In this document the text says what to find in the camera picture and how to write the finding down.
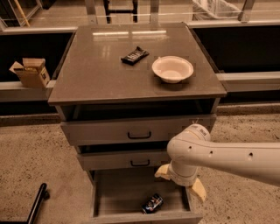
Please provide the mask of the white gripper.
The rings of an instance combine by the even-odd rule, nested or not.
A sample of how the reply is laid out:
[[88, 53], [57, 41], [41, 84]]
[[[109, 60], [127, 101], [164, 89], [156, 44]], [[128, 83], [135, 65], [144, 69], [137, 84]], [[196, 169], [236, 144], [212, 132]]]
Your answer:
[[200, 179], [197, 178], [197, 171], [197, 166], [171, 161], [170, 164], [161, 165], [154, 176], [166, 180], [172, 179], [179, 186], [190, 186], [191, 193], [204, 203], [207, 192]]

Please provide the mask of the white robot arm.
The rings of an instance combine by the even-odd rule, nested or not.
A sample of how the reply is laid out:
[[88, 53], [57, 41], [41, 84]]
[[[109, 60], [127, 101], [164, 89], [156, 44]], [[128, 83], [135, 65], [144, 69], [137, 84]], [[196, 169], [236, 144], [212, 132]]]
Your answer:
[[201, 201], [207, 193], [197, 178], [200, 167], [280, 186], [280, 143], [215, 143], [209, 131], [195, 123], [169, 141], [167, 153], [171, 162], [155, 176], [185, 187]]

